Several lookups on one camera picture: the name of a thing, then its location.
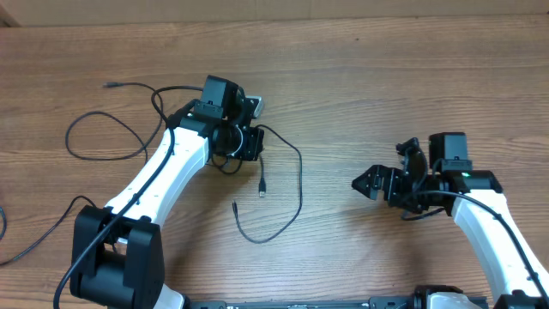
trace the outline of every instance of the wooden surface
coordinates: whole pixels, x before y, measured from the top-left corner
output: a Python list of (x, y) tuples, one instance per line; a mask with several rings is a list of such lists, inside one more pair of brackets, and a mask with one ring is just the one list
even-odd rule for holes
[(23, 27), (545, 14), (546, 0), (0, 0)]
[[(141, 88), (200, 86), (223, 76), (268, 102), (272, 126), (304, 156), (301, 216), (266, 245), (298, 206), (297, 158), (265, 138), (259, 166), (233, 177), (204, 167), (184, 189), (162, 238), (166, 283), (194, 300), (351, 300), (409, 294), (417, 284), (490, 291), (470, 244), (444, 215), (403, 222), (397, 209), (351, 190), (372, 164), (399, 166), (394, 146), (466, 131), (477, 168), (503, 185), (512, 215), (549, 266), (549, 16), (382, 18), (340, 21), (160, 24), (0, 29), (0, 204), (9, 218), (0, 258), (35, 241), (85, 194), (117, 195), (143, 158), (79, 161), (64, 132), (87, 111), (112, 112), (142, 136), (157, 116)], [(194, 93), (166, 94), (167, 112)], [(103, 118), (76, 128), (88, 155), (128, 154), (138, 143)], [(69, 218), (35, 251), (0, 270), (0, 306), (48, 308), (69, 267)], [(63, 293), (63, 307), (89, 307)]]

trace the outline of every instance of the cable plug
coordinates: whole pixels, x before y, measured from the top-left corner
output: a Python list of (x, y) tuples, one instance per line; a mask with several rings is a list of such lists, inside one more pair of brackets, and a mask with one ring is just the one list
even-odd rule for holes
[(266, 192), (267, 184), (265, 184), (265, 178), (261, 177), (261, 180), (259, 181), (259, 197), (265, 197)]
[(115, 88), (121, 86), (123, 86), (121, 82), (106, 82), (103, 84), (103, 88)]

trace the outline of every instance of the wooden table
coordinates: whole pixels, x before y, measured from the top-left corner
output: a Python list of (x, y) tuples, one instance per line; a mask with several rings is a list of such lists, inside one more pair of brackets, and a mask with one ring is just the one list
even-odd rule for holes
[[(465, 131), (477, 168), (495, 172), (517, 225), (549, 266), (549, 17), (376, 18), (0, 29), (0, 204), (9, 219), (0, 258), (35, 241), (79, 194), (104, 205), (136, 175), (143, 156), (90, 162), (71, 157), (64, 132), (84, 112), (119, 116), (140, 135), (158, 116), (142, 88), (201, 86), (223, 76), (268, 102), (260, 121), (302, 151), (265, 138), (267, 197), (259, 165), (226, 177), (203, 168), (162, 232), (166, 283), (194, 300), (352, 300), (409, 294), (417, 284), (490, 290), (470, 244), (445, 215), (404, 222), (400, 211), (351, 190), (372, 164), (399, 166), (394, 146)], [(167, 112), (196, 96), (166, 94)], [(72, 146), (122, 155), (139, 144), (105, 118), (85, 120)], [(0, 270), (1, 307), (51, 307), (69, 267), (73, 221)], [(65, 290), (62, 307), (90, 307)]]

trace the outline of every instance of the robotic arm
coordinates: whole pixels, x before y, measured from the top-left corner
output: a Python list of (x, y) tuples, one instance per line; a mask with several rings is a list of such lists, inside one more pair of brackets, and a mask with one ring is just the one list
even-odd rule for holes
[[(513, 222), (496, 177), (490, 171), (473, 170), (465, 134), (430, 136), (429, 166), (417, 138), (396, 145), (396, 150), (403, 156), (402, 170), (372, 166), (353, 181), (353, 188), (374, 200), (383, 190), (390, 207), (416, 214), (442, 206), (473, 246), (498, 301), (495, 308), (546, 308), (544, 288), (549, 288), (549, 275)], [(464, 301), (467, 297), (456, 296), (447, 287), (423, 289), (423, 293), (419, 308), (471, 307)]]
[[(250, 127), (259, 117), (261, 97), (246, 97), (237, 84), (209, 76), (199, 100), (168, 118), (173, 129), (172, 157), (158, 176), (70, 277), (70, 292), (79, 298), (117, 309), (178, 309), (183, 295), (164, 284), (160, 230), (190, 178), (211, 155), (255, 161), (262, 151), (263, 130)], [(103, 209), (86, 206), (75, 220), (72, 259), (143, 187), (165, 159), (171, 145), (166, 130), (159, 148), (136, 178)], [(105, 244), (127, 245), (126, 255)]]

